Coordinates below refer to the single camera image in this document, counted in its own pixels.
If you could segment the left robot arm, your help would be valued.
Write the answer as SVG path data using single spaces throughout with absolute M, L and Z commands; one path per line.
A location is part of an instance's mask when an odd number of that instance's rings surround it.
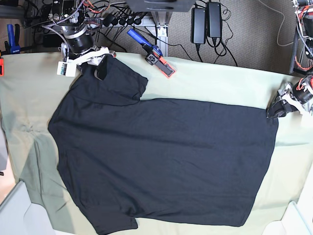
M 298 111 L 313 116 L 313 2 L 293 0 L 296 16 L 289 73 L 303 75 L 295 84 L 287 82 L 277 91 L 267 108 L 267 118 L 285 117 Z

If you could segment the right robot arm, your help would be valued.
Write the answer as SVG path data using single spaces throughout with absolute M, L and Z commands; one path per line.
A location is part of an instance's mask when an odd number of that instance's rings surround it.
M 94 67 L 94 76 L 104 80 L 107 75 L 108 56 L 116 57 L 114 51 L 107 47 L 98 47 L 92 37 L 96 29 L 101 29 L 104 19 L 89 17 L 95 14 L 94 6 L 89 0 L 54 0 L 49 19 L 51 24 L 44 25 L 61 37 L 62 60 L 58 62 L 57 74 L 74 77 L 76 69 L 86 66 Z

